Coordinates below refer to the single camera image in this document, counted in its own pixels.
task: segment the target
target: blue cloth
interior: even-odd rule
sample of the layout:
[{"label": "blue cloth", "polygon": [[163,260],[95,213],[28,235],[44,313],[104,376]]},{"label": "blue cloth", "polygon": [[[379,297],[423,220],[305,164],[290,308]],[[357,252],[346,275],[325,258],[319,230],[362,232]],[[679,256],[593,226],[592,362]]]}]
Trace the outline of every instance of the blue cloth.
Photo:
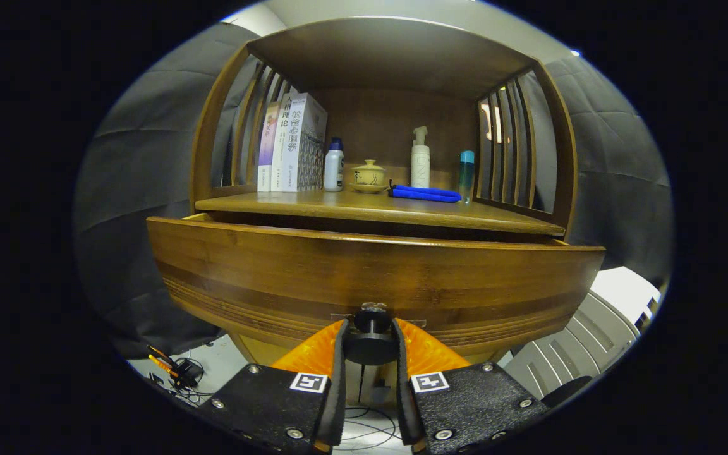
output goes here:
[{"label": "blue cloth", "polygon": [[456,191],[438,190],[436,188],[414,188],[406,185],[394,185],[389,189],[393,198],[423,199],[425,201],[457,202],[462,199]]}]

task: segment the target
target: book spine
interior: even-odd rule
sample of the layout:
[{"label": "book spine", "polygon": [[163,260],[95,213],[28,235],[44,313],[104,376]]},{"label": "book spine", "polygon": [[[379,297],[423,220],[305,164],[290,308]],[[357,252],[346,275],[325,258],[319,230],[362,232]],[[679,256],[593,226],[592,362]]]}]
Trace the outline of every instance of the book spine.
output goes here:
[{"label": "book spine", "polygon": [[282,148],[282,190],[296,193],[300,190],[298,177],[300,174],[300,142],[303,132],[303,118],[306,106],[306,93],[291,98],[291,119],[289,119],[286,141]]},{"label": "book spine", "polygon": [[286,142],[287,129],[291,124],[291,93],[286,93],[277,113],[277,132],[271,158],[271,190],[282,191],[282,150]]},{"label": "book spine", "polygon": [[271,191],[271,163],[274,155],[274,139],[277,135],[277,116],[280,102],[269,104],[265,112],[263,132],[260,133],[260,158],[257,161],[257,192]]}]

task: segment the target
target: cabinet top panel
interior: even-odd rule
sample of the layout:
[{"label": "cabinet top panel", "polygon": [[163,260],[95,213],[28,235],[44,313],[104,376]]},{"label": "cabinet top panel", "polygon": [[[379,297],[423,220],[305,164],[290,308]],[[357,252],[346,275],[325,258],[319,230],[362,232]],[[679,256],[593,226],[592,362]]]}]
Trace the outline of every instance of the cabinet top panel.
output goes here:
[{"label": "cabinet top panel", "polygon": [[477,101],[535,60],[461,28],[396,17],[309,23],[249,41],[304,92],[381,88]]}]

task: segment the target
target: teal bottle cap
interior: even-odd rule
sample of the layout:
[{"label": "teal bottle cap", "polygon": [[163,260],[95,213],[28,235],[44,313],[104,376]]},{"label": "teal bottle cap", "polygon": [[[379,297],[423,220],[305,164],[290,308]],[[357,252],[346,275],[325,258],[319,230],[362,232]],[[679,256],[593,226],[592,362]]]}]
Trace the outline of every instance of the teal bottle cap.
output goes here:
[{"label": "teal bottle cap", "polygon": [[460,163],[471,163],[473,164],[473,152],[471,150],[465,150],[459,154]]}]

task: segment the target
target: wooden shelf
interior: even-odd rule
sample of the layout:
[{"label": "wooden shelf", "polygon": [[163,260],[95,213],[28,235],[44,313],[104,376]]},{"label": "wooden shelf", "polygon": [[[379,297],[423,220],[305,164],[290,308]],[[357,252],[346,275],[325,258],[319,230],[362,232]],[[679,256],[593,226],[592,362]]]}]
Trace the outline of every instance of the wooden shelf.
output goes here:
[{"label": "wooden shelf", "polygon": [[535,60],[461,28],[396,17],[352,17],[249,41],[252,55],[304,92],[377,88],[478,101]]},{"label": "wooden shelf", "polygon": [[564,228],[491,205],[390,198],[386,192],[244,193],[196,202],[197,210],[402,222],[446,228],[563,236]]}]

